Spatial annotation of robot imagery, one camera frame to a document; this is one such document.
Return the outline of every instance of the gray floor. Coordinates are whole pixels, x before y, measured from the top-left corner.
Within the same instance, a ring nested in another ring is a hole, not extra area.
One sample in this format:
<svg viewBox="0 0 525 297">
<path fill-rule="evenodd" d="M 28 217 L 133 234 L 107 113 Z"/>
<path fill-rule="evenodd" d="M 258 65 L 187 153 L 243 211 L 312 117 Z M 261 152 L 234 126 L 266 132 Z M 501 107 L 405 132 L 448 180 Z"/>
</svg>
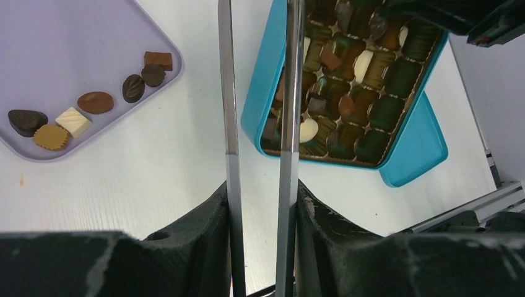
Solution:
<svg viewBox="0 0 525 297">
<path fill-rule="evenodd" d="M 450 41 L 502 180 L 525 181 L 525 36 L 491 48 L 468 45 L 466 37 Z"/>
</svg>

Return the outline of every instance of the rectangular brown chocolate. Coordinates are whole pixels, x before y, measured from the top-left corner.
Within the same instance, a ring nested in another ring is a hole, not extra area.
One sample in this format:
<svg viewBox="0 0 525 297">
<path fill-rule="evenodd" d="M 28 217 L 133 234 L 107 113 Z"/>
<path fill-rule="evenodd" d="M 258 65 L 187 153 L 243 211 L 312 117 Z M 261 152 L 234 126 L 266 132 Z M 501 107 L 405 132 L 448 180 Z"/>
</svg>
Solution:
<svg viewBox="0 0 525 297">
<path fill-rule="evenodd" d="M 162 66 L 165 71 L 173 70 L 173 61 L 171 53 L 157 53 L 155 51 L 146 51 L 144 53 L 144 65 L 155 64 Z"/>
</svg>

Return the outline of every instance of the tan cookie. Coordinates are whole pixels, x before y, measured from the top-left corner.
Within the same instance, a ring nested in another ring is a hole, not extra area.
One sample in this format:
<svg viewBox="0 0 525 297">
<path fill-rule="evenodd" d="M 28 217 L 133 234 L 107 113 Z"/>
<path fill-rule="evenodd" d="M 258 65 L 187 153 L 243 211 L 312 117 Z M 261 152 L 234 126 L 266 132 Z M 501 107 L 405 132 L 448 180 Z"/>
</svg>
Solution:
<svg viewBox="0 0 525 297">
<path fill-rule="evenodd" d="M 33 140 L 37 146 L 47 150 L 63 150 L 69 140 L 69 132 L 62 127 L 45 124 L 35 132 Z"/>
</svg>

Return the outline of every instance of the blue lid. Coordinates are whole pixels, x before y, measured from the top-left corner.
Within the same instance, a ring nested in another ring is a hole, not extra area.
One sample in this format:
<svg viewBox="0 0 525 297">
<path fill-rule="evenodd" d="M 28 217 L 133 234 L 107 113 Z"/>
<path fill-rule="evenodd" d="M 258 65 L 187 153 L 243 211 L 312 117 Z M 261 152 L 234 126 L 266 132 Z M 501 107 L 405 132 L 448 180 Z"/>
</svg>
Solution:
<svg viewBox="0 0 525 297">
<path fill-rule="evenodd" d="M 383 181 L 401 187 L 448 157 L 448 148 L 427 94 L 422 93 L 407 117 L 403 133 L 392 147 L 390 160 L 379 169 Z"/>
</svg>

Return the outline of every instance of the lavender tray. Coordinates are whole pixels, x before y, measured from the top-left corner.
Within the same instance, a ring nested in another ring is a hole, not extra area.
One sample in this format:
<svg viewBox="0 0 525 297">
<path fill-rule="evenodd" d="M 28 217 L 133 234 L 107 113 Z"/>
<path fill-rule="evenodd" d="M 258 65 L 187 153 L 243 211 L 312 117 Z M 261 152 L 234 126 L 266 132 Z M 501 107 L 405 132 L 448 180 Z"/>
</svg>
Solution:
<svg viewBox="0 0 525 297">
<path fill-rule="evenodd" d="M 174 82 L 184 68 L 178 48 L 133 0 L 2 0 L 0 44 L 0 141 L 31 161 L 57 160 L 78 150 Z M 145 51 L 171 53 L 173 71 L 130 104 L 122 98 L 122 83 L 140 74 Z M 115 107 L 99 115 L 80 110 L 77 99 L 94 91 L 109 93 Z M 7 118 L 9 110 L 37 110 L 54 123 L 70 107 L 93 124 L 60 152 L 21 137 Z"/>
</svg>

